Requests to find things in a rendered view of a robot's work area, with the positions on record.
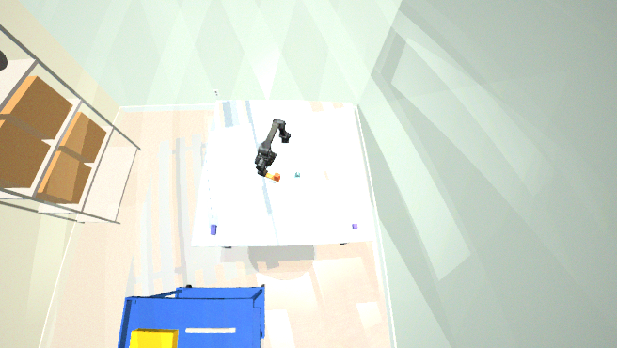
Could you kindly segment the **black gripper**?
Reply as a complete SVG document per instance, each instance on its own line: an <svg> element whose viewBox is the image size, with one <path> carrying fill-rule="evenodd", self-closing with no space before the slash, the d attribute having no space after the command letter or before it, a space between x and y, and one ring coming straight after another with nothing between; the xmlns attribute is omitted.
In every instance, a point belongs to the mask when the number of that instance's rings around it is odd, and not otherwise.
<svg viewBox="0 0 617 348"><path fill-rule="evenodd" d="M275 161L276 157L277 157L277 154L276 154L275 152L273 152L273 151L272 151L272 153L271 153L271 158L270 158L270 160L267 162L267 165L266 165L266 167L265 167L264 171L263 171L263 172L259 172L259 171L258 171L258 175L265 177L265 176L266 176L266 174L267 174L267 172L268 172L267 167L269 167L269 166L270 166L270 165L271 165L271 164Z"/></svg>

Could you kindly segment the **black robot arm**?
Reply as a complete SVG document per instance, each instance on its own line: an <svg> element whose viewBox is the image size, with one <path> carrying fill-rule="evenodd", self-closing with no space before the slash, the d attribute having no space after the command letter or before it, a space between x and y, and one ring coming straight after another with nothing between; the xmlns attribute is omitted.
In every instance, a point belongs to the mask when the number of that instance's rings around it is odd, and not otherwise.
<svg viewBox="0 0 617 348"><path fill-rule="evenodd" d="M286 126L285 120L281 120L281 119L274 119L273 120L271 130L270 130L269 134L267 135L266 139L264 141L262 141L261 144L259 145L258 154L257 154L257 156L255 158L255 164L257 165L256 169L259 172L263 172L264 171L264 169L265 169L265 167L267 165L267 162L271 158L271 153L272 153L271 144L273 142L273 139L275 137L275 134L276 134L277 130L279 130L278 137L281 138L281 142L282 143L288 143L289 142L289 138L291 137L291 133L286 131L285 126Z"/></svg>

